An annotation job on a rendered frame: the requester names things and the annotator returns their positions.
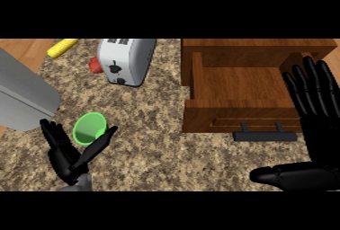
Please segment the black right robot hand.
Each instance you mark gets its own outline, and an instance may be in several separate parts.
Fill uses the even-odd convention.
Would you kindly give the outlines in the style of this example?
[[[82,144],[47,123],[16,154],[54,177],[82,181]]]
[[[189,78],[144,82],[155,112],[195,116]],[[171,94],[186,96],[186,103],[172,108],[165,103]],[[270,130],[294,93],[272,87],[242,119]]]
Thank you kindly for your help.
[[[308,162],[260,167],[249,180],[282,191],[340,191],[340,86],[326,63],[303,57],[280,74],[300,116]]]

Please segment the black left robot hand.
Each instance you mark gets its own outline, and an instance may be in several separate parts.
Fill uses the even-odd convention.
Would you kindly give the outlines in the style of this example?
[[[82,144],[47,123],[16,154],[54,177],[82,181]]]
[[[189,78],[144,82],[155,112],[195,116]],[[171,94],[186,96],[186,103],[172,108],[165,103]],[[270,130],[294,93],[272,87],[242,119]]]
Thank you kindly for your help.
[[[118,129],[112,126],[79,153],[72,146],[62,125],[47,119],[39,120],[39,126],[48,143],[47,157],[57,177],[72,186],[82,174],[88,172],[87,164],[103,151],[110,137]]]

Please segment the green cup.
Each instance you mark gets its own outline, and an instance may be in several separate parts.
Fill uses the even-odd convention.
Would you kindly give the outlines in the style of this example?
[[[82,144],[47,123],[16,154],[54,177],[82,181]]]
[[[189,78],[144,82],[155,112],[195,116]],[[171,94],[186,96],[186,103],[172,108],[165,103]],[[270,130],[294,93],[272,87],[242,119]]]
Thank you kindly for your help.
[[[79,146],[88,146],[107,129],[104,116],[91,111],[75,121],[72,139]]]

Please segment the wooden drawer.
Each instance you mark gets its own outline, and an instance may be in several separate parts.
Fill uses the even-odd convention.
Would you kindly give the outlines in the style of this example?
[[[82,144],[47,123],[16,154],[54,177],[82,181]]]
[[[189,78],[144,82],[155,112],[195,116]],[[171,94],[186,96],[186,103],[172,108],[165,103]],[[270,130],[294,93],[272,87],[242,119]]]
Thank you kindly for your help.
[[[288,56],[279,66],[208,67],[202,54],[190,58],[189,99],[183,131],[229,133],[248,128],[272,131],[277,126],[298,132],[300,119],[280,74],[303,64],[304,53]]]

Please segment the grey appliance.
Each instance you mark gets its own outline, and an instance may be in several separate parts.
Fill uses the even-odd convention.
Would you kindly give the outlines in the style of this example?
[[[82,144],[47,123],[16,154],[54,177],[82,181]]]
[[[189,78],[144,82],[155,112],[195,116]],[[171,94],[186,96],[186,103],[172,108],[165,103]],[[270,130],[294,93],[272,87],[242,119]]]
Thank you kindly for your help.
[[[0,125],[32,130],[57,108],[59,91],[0,48]]]

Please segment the wooden cabinet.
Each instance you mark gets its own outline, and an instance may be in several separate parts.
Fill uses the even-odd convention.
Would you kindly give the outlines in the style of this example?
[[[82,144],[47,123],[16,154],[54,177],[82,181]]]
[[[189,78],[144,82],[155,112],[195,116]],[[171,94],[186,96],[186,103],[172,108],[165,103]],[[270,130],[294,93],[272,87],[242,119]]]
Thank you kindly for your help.
[[[337,48],[332,39],[181,39],[180,80],[189,86],[190,55],[202,54],[208,67],[279,66],[292,53],[308,53],[319,60]]]

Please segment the red object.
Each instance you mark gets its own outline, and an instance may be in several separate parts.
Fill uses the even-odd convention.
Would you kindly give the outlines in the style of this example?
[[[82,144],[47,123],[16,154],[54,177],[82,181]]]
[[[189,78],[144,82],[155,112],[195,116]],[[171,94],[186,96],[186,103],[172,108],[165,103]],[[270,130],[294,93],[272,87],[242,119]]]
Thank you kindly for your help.
[[[90,72],[91,72],[93,74],[99,74],[99,73],[102,73],[102,72],[103,72],[103,70],[102,70],[102,67],[100,67],[100,64],[99,64],[99,62],[97,62],[97,58],[96,58],[96,57],[93,57],[93,58],[90,59],[90,62],[88,62],[88,68],[90,68]]]

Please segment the silver toaster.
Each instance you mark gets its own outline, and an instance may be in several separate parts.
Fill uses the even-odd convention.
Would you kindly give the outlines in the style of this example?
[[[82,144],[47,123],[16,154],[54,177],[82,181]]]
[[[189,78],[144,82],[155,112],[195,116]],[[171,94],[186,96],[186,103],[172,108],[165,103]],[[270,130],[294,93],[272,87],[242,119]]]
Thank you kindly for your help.
[[[97,62],[112,84],[140,87],[149,70],[156,39],[102,39]]]

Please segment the yellow corn cob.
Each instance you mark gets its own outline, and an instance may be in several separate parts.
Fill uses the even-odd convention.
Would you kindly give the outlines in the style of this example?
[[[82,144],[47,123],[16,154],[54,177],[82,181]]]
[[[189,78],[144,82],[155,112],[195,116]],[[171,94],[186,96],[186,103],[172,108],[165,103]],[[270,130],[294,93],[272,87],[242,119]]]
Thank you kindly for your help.
[[[75,45],[78,39],[63,39],[60,40],[51,48],[47,50],[45,54],[50,58],[57,58]]]

